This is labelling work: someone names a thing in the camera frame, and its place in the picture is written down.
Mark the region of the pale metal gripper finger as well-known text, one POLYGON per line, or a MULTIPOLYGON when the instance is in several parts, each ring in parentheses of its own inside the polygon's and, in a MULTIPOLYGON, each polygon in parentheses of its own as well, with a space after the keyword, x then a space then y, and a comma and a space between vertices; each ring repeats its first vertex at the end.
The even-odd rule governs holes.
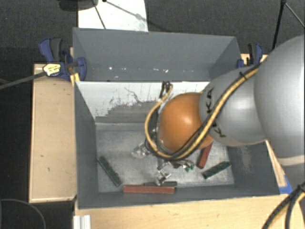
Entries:
POLYGON ((140 143, 133 149, 131 155, 134 158, 144 158, 151 155, 152 152, 146 147, 145 143, 140 143))
POLYGON ((161 186, 169 177, 171 173, 165 169, 157 170, 154 175, 154 181, 157 186, 161 186))

